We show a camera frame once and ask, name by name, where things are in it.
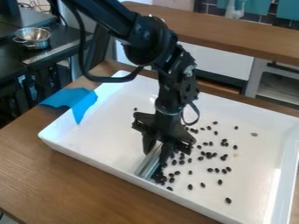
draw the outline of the green object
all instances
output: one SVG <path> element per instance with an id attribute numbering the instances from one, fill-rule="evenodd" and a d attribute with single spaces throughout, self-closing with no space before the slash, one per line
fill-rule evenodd
<path id="1" fill-rule="evenodd" d="M 220 9 L 226 9 L 229 0 L 218 0 L 217 7 Z M 240 10 L 243 1 L 236 0 L 235 9 Z M 270 8 L 271 0 L 247 0 L 245 3 L 245 12 L 267 15 Z"/>
<path id="2" fill-rule="evenodd" d="M 299 21 L 299 1 L 279 0 L 276 16 Z"/>

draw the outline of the blue tape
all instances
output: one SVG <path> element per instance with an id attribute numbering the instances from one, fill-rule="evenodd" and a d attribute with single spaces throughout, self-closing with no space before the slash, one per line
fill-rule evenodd
<path id="1" fill-rule="evenodd" d="M 64 88 L 56 94 L 42 101 L 41 105 L 48 105 L 55 108 L 67 106 L 73 111 L 73 116 L 77 124 L 83 119 L 87 110 L 94 105 L 98 96 L 93 90 L 80 88 Z"/>

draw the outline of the white tray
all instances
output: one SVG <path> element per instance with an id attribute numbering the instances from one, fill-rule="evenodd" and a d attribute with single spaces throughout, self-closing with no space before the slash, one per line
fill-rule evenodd
<path id="1" fill-rule="evenodd" d="M 128 72 L 120 71 L 115 76 Z M 95 89 L 98 101 L 86 112 L 80 125 L 76 125 L 71 110 L 43 129 L 38 136 L 51 148 L 77 158 L 84 163 L 109 172 L 119 178 L 157 193 L 178 204 L 189 207 L 223 223 L 274 223 L 289 222 L 290 208 L 296 181 L 299 150 L 299 120 L 295 117 L 256 108 L 209 94 L 200 94 L 196 101 L 201 120 L 194 127 L 211 125 L 219 132 L 199 131 L 194 135 L 198 144 L 213 141 L 213 147 L 203 151 L 227 153 L 224 163 L 218 158 L 199 162 L 200 151 L 193 150 L 193 162 L 180 167 L 182 175 L 172 186 L 155 185 L 134 175 L 144 160 L 142 136 L 131 129 L 134 108 L 154 113 L 158 91 L 156 80 L 138 76 L 122 84 L 103 84 Z M 188 108 L 187 119 L 194 114 Z M 219 146 L 227 138 L 239 149 Z M 207 173 L 206 168 L 230 166 L 227 175 Z M 165 173 L 177 170 L 169 165 Z M 223 186 L 217 180 L 223 179 Z M 205 182 L 206 188 L 199 186 Z M 187 189 L 193 184 L 192 191 Z M 231 205 L 225 198 L 233 200 Z"/>

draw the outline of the stainless steel bowl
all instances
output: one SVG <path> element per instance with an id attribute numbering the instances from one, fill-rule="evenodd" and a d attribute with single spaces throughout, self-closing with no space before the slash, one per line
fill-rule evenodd
<path id="1" fill-rule="evenodd" d="M 29 50 L 46 49 L 50 45 L 51 33 L 47 27 L 23 28 L 17 30 L 15 35 L 16 37 L 13 40 Z"/>

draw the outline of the floor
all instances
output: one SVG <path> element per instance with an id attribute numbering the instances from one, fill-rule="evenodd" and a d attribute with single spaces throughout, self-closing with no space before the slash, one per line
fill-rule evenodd
<path id="1" fill-rule="evenodd" d="M 2 219 L 0 220 L 0 224 L 17 224 L 17 222 L 4 214 Z"/>

